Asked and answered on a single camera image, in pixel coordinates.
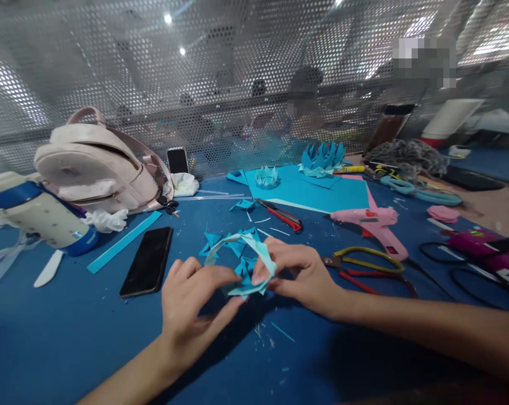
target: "smartphone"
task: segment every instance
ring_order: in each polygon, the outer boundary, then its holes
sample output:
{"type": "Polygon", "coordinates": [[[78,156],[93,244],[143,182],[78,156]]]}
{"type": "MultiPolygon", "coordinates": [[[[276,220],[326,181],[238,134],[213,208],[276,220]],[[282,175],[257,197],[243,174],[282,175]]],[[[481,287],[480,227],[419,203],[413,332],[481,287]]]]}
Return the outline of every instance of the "smartphone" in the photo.
{"type": "Polygon", "coordinates": [[[160,290],[174,230],[171,227],[147,231],[123,282],[120,298],[152,294],[160,290]]]}
{"type": "Polygon", "coordinates": [[[185,148],[170,148],[166,151],[170,173],[188,173],[187,152],[185,148]]]}

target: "person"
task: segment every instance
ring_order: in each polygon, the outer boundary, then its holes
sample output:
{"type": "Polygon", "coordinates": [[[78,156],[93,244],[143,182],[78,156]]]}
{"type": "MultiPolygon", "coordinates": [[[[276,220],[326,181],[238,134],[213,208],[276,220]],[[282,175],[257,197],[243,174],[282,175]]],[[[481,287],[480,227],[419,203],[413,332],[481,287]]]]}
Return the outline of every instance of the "person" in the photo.
{"type": "MultiPolygon", "coordinates": [[[[370,295],[345,290],[332,280],[311,247],[265,241],[278,274],[269,289],[294,298],[335,322],[370,327],[509,380],[509,312],[473,305],[370,295]]],[[[259,260],[252,282],[268,276],[259,260]]],[[[176,260],[162,288],[162,333],[133,360],[90,392],[80,404],[144,404],[172,385],[209,347],[237,314],[237,296],[213,317],[198,317],[216,289],[239,281],[230,268],[205,266],[193,257],[176,260]]]]}

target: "hot glue gun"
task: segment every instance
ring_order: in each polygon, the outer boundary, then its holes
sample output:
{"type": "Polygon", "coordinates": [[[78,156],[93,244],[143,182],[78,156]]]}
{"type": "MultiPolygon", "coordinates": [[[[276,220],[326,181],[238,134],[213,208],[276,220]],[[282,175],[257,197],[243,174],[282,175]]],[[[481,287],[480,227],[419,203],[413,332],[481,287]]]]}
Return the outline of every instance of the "hot glue gun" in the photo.
{"type": "Polygon", "coordinates": [[[335,211],[330,214],[334,221],[349,222],[361,226],[362,237],[378,239],[386,253],[400,262],[408,258],[408,252],[399,239],[388,229],[388,225],[397,223],[399,214],[393,208],[351,209],[335,211]]]}

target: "glue stick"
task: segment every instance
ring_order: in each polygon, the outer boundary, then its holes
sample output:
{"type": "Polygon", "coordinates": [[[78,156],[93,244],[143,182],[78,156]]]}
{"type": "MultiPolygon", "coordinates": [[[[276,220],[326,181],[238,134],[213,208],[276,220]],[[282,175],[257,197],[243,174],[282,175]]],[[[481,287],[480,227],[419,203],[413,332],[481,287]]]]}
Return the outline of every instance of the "glue stick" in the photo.
{"type": "Polygon", "coordinates": [[[365,166],[347,166],[335,173],[363,173],[364,171],[365,166]]]}

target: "hand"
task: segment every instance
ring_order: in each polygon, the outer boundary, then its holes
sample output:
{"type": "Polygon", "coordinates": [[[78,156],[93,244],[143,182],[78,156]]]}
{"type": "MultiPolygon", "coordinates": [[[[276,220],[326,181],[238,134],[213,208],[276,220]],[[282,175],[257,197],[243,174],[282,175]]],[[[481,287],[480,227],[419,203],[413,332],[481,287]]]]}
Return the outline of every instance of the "hand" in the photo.
{"type": "Polygon", "coordinates": [[[241,277],[228,267],[205,266],[193,257],[176,260],[163,285],[161,342],[168,370],[178,376],[190,368],[245,302],[236,296],[213,317],[198,317],[214,291],[241,277]]]}
{"type": "MultiPolygon", "coordinates": [[[[315,249],[305,245],[287,245],[269,237],[264,243],[272,260],[277,264],[277,275],[288,269],[294,280],[274,278],[268,289],[277,294],[295,298],[308,309],[332,320],[340,319],[339,310],[346,298],[343,290],[332,280],[315,249]]],[[[264,263],[259,259],[254,266],[252,284],[257,285],[269,276],[264,263]]]]}

